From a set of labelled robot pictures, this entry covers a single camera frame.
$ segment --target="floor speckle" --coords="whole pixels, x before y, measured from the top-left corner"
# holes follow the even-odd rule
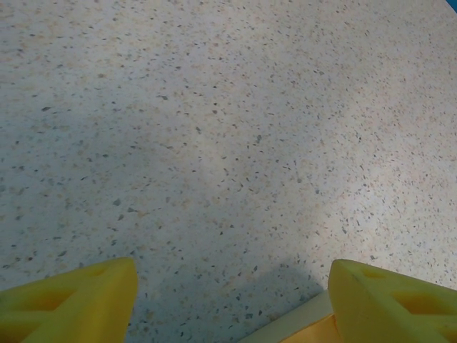
[[[443,1],[2,6],[0,288],[131,256],[126,342],[230,342],[356,259],[457,285]]]

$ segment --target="terrazzo floor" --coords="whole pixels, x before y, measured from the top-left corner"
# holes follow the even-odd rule
[[[457,14],[1,5],[0,289],[131,256],[126,342],[230,342],[348,258],[457,288]]]

